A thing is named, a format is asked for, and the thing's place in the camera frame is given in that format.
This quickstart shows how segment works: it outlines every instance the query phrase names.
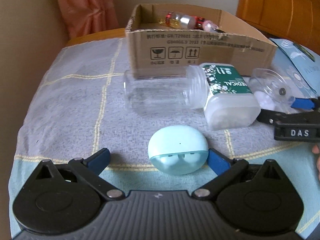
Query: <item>hand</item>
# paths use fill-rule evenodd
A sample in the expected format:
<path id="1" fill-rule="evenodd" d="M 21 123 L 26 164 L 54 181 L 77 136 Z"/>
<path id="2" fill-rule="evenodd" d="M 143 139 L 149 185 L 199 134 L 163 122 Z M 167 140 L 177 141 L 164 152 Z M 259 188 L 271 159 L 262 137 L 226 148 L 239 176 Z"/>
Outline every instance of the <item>hand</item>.
<path id="1" fill-rule="evenodd" d="M 313 148 L 312 148 L 312 152 L 314 154 L 319 154 L 320 153 L 320 149 L 319 149 L 319 146 L 318 145 L 315 145 Z M 318 158 L 317 160 L 317 168 L 319 170 L 319 180 L 320 180 L 320 157 Z"/>

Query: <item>wine glass icon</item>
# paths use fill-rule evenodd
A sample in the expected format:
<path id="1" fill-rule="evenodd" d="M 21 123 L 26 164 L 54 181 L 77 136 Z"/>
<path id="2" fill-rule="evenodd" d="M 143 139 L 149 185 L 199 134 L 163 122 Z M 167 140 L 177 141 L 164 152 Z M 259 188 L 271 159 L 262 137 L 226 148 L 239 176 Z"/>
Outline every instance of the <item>wine glass icon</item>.
<path id="1" fill-rule="evenodd" d="M 160 58 L 159 54 L 161 54 L 164 51 L 164 49 L 153 49 L 152 52 L 154 54 L 157 54 L 157 56 L 155 58 Z"/>

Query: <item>pink curtain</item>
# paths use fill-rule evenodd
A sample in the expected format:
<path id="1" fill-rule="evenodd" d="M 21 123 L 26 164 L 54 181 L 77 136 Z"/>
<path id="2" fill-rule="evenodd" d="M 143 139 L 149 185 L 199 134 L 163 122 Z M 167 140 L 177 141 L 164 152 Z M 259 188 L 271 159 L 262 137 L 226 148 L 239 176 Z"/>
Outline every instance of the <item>pink curtain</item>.
<path id="1" fill-rule="evenodd" d="M 58 0 L 70 38 L 119 27 L 113 0 Z"/>

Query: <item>orange wooden furniture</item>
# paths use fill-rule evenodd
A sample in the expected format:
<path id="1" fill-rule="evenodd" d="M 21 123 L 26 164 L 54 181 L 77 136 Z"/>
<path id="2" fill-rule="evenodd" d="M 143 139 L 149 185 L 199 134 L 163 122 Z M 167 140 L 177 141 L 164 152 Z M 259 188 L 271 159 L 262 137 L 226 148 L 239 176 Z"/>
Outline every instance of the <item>orange wooden furniture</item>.
<path id="1" fill-rule="evenodd" d="M 236 16 L 320 54 L 320 0 L 239 0 Z"/>

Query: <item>light blue pouch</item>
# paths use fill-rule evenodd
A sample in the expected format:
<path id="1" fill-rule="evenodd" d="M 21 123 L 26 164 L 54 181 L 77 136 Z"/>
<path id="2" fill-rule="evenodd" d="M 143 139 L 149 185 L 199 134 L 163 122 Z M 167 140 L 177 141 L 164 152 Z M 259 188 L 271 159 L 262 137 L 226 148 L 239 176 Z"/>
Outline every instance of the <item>light blue pouch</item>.
<path id="1" fill-rule="evenodd" d="M 270 39 L 278 45 L 273 65 L 287 75 L 305 97 L 320 96 L 320 56 L 285 39 Z"/>

